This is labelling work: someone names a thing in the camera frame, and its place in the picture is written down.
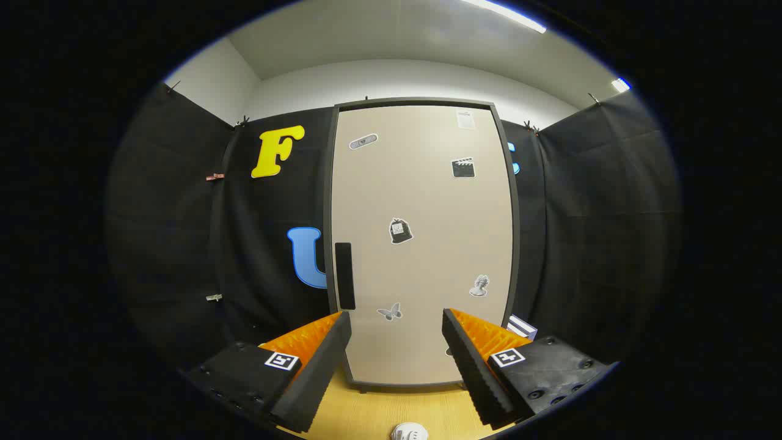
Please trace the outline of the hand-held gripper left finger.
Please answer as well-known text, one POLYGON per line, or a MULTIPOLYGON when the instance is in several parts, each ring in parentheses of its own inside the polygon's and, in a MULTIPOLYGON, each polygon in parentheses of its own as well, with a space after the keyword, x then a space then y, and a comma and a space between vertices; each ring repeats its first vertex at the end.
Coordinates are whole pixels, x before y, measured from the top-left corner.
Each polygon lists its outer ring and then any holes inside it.
POLYGON ((351 337, 340 311, 270 342, 235 342, 184 372, 206 397, 246 420, 309 431, 351 337))

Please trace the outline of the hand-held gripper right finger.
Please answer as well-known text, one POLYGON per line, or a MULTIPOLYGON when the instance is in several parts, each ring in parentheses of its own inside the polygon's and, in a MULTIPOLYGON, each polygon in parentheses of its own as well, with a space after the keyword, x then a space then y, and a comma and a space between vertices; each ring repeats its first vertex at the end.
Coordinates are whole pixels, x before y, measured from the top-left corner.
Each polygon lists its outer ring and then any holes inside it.
POLYGON ((559 337, 530 340, 452 307, 442 336, 481 423, 495 430, 553 414, 617 368, 559 337))

